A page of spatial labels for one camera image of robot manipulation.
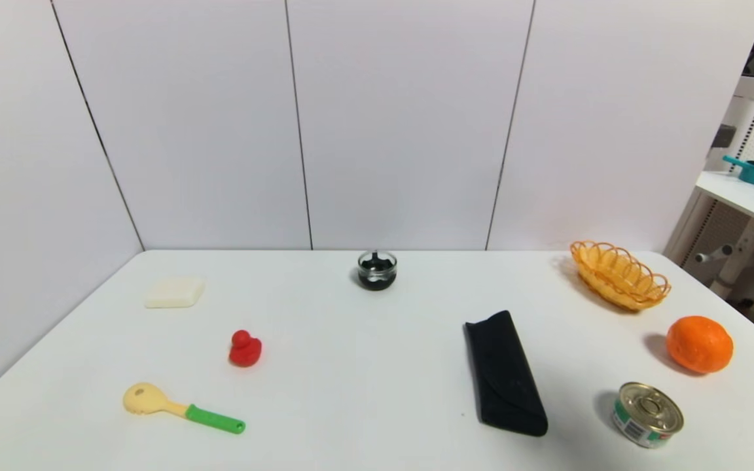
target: woven basket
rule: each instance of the woven basket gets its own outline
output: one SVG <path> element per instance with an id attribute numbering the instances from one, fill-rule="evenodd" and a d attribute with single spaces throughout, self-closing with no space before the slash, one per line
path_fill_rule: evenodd
<path id="1" fill-rule="evenodd" d="M 656 306 L 671 291 L 668 278 L 653 273 L 628 251 L 613 244 L 578 241 L 569 250 L 586 285 L 619 307 L 641 311 Z"/>

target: rubber duck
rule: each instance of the rubber duck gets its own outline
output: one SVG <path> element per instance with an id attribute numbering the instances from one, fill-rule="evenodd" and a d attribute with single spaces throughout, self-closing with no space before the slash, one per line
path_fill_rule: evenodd
<path id="1" fill-rule="evenodd" d="M 228 359 L 237 366 L 248 367 L 260 358 L 260 340 L 253 339 L 249 332 L 239 330 L 231 336 L 231 352 Z"/>

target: orange fruit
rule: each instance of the orange fruit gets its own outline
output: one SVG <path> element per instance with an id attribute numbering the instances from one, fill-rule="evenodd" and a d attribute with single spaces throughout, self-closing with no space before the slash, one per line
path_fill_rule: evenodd
<path id="1" fill-rule="evenodd" d="M 734 349 L 727 330 L 703 316 L 673 323 L 665 345 L 677 363 L 698 373 L 720 372 L 729 364 Z"/>

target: sponge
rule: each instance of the sponge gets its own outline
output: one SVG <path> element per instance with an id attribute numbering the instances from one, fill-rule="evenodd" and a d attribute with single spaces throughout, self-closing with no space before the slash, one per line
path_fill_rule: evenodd
<path id="1" fill-rule="evenodd" d="M 150 288 L 144 307 L 190 307 L 203 293 L 206 281 L 196 277 L 164 278 Z"/>

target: tin can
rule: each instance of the tin can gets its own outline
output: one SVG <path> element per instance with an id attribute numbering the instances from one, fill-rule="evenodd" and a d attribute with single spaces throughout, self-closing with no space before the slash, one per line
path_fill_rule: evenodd
<path id="1" fill-rule="evenodd" d="M 641 383 L 626 383 L 613 406 L 613 422 L 631 442 L 664 447 L 683 428 L 682 411 L 667 394 Z"/>

